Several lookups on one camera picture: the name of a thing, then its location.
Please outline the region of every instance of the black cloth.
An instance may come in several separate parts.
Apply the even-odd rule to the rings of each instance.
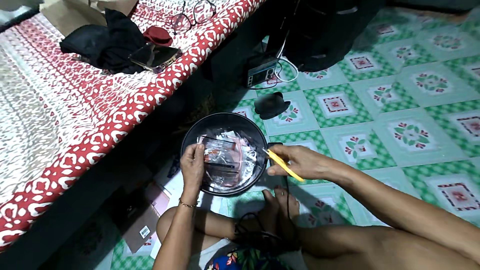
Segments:
[[[70,33],[62,42],[63,53],[77,53],[88,63],[111,73],[134,74],[143,68],[128,56],[146,44],[138,26],[123,13],[105,9],[107,26],[84,25]]]

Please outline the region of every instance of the red cloth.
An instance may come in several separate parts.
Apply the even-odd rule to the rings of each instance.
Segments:
[[[168,34],[168,31],[158,26],[151,26],[144,32],[144,38],[147,42],[153,42],[157,45],[170,46],[173,39]]]

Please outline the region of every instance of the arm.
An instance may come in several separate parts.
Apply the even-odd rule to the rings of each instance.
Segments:
[[[480,264],[480,229],[471,223],[308,148],[276,145],[270,149],[291,160],[289,167],[299,176],[339,185],[388,225],[446,246]],[[286,172],[275,165],[268,174]]]
[[[204,146],[188,146],[180,160],[180,167],[184,183],[180,200],[187,205],[196,205],[204,174]],[[153,270],[187,269],[192,251],[195,208],[179,203],[167,236],[155,259]]]

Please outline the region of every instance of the red patterned bed sheet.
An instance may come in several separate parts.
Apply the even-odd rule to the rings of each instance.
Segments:
[[[160,74],[105,76],[71,61],[42,14],[0,35],[0,252],[139,124],[265,0],[214,1],[217,14],[173,36],[182,0],[140,0],[132,20],[163,27],[183,56]],[[187,1],[192,15],[196,1]]]

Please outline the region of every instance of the white sticker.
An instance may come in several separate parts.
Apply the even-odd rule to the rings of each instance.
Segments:
[[[140,235],[142,236],[143,239],[147,237],[147,235],[150,233],[150,230],[148,227],[145,225],[145,227],[140,231]]]

